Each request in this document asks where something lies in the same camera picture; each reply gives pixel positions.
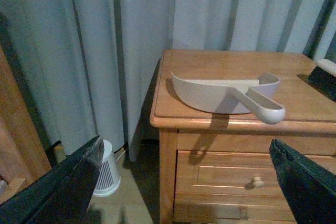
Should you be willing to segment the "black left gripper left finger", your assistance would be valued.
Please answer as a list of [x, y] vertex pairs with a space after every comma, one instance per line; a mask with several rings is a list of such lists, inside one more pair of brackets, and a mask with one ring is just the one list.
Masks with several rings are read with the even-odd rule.
[[49, 172], [1, 204], [1, 223], [81, 223], [104, 152], [95, 136]]

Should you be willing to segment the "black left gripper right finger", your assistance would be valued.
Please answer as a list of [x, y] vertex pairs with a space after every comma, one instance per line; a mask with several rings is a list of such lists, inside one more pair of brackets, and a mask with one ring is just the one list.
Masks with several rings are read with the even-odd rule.
[[335, 174], [277, 139], [269, 154], [296, 222], [335, 223]]

